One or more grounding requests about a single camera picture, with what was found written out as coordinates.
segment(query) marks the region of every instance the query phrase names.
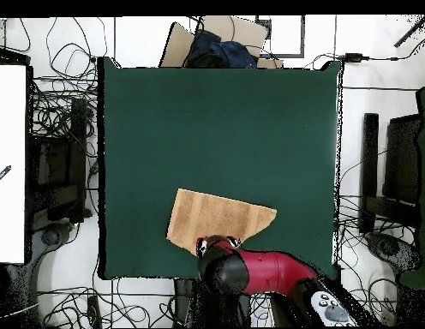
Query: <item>brown cardboard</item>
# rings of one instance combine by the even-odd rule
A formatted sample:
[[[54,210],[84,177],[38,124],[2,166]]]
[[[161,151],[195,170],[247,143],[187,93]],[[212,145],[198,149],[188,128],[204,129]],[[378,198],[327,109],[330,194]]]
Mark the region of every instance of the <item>brown cardboard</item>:
[[[177,22],[171,24],[159,67],[182,67],[195,36]]]
[[[178,189],[166,238],[195,256],[197,238],[222,235],[244,242],[264,230],[276,214],[264,206]]]
[[[232,38],[233,28],[229,15],[208,15],[204,18],[205,30],[217,34],[222,41]],[[234,40],[243,45],[256,45],[256,47],[247,47],[247,49],[252,56],[259,57],[261,53],[260,48],[264,45],[264,40],[267,36],[267,30],[252,21],[246,21],[235,16],[232,19],[236,26]],[[171,25],[159,67],[182,67],[194,37],[193,34],[179,23],[174,22]],[[279,60],[274,62],[272,59],[261,58],[258,60],[257,67],[274,69],[275,63],[278,65],[278,68],[281,68],[283,62]]]
[[[260,58],[257,62],[257,68],[280,69],[281,67],[283,67],[283,61],[281,61],[280,59]]]
[[[267,29],[262,25],[235,16],[232,16],[231,20],[230,15],[206,15],[202,17],[202,20],[204,30],[218,35],[222,42],[231,40],[234,33],[232,40],[245,45],[252,56],[260,56],[267,36]]]

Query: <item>green mat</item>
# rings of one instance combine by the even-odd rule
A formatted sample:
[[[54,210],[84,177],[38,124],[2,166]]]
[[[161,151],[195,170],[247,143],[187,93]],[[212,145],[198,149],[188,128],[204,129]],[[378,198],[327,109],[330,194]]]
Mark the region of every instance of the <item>green mat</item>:
[[[289,252],[335,276],[340,63],[324,71],[103,64],[100,276],[198,276],[196,258],[165,239],[178,188],[277,209],[244,247]]]

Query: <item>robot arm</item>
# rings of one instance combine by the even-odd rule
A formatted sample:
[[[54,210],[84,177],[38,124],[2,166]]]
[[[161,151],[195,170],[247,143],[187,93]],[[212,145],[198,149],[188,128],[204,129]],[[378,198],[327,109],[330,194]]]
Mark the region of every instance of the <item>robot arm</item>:
[[[208,289],[220,294],[268,294],[284,326],[357,326],[310,267],[290,254],[239,247],[233,237],[197,240],[199,273]]]

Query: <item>white screen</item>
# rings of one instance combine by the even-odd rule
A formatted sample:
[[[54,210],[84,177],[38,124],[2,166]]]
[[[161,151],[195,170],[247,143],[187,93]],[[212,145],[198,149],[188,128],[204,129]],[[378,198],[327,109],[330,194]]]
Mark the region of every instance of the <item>white screen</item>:
[[[26,68],[0,65],[0,262],[24,262]]]

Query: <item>power adapter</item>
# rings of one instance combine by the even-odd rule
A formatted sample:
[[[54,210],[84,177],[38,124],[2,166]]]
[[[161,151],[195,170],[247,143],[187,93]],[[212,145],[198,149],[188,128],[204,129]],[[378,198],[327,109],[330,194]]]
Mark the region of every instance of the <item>power adapter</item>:
[[[376,59],[365,57],[362,53],[345,53],[344,56],[340,56],[339,59],[345,63],[360,63],[361,61],[397,61],[398,57],[390,57],[385,59]]]

